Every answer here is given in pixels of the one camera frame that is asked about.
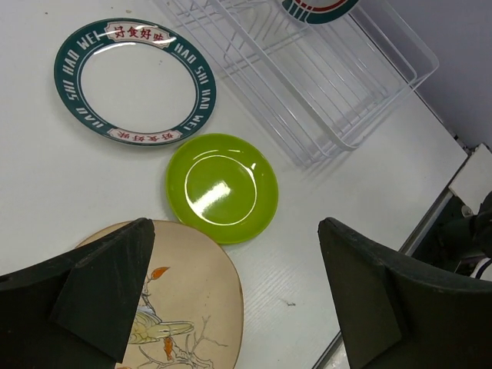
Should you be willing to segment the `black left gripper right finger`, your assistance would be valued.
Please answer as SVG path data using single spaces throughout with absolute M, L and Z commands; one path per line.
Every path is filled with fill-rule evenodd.
M 378 244 L 337 219 L 318 225 L 352 368 L 489 368 L 491 283 Z

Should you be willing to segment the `small green red rimmed plate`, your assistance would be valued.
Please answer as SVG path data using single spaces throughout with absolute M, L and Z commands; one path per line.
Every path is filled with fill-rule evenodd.
M 293 18 L 311 25 L 326 24 L 347 14 L 359 1 L 281 1 L 282 8 Z

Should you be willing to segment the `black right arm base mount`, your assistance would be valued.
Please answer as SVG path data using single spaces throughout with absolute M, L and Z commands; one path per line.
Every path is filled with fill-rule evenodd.
M 430 222 L 411 256 L 463 276 L 491 280 L 491 194 L 476 214 L 453 196 Z

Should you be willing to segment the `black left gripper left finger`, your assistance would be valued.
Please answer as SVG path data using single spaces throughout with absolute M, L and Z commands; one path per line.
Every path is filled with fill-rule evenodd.
M 1 277 L 3 368 L 113 368 L 125 356 L 155 240 L 139 218 Z

